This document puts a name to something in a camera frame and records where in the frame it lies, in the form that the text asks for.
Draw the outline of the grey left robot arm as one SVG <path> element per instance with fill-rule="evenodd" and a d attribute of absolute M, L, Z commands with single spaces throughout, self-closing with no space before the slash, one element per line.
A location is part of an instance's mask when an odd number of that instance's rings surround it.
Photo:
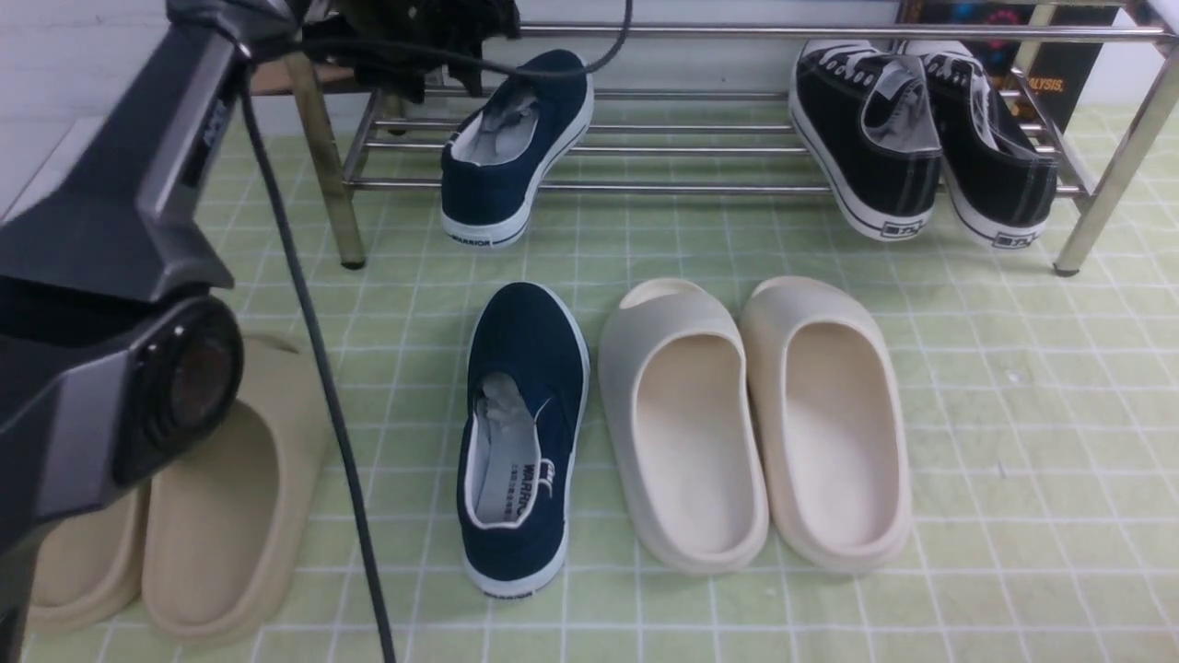
<path fill-rule="evenodd" d="M 52 529 L 223 424 L 244 373 L 228 265 L 195 210 L 253 68 L 292 52 L 475 66 L 512 4 L 391 1 L 391 35 L 299 41 L 308 1 L 169 1 L 169 28 L 53 192 L 4 222 L 4 661 Z"/>

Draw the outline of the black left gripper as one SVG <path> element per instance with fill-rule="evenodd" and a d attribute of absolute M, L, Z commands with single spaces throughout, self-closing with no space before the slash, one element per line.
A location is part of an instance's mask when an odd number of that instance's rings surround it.
<path fill-rule="evenodd" d="M 337 1 L 332 17 L 304 25 L 307 41 L 328 41 L 311 52 L 312 63 L 332 63 L 353 72 L 360 87 L 383 88 L 421 104 L 426 80 L 446 70 L 469 97 L 483 96 L 483 73 L 470 64 L 439 55 L 375 50 L 370 41 L 411 42 L 428 50 L 483 58 L 493 38 L 519 38 L 514 1 Z"/>

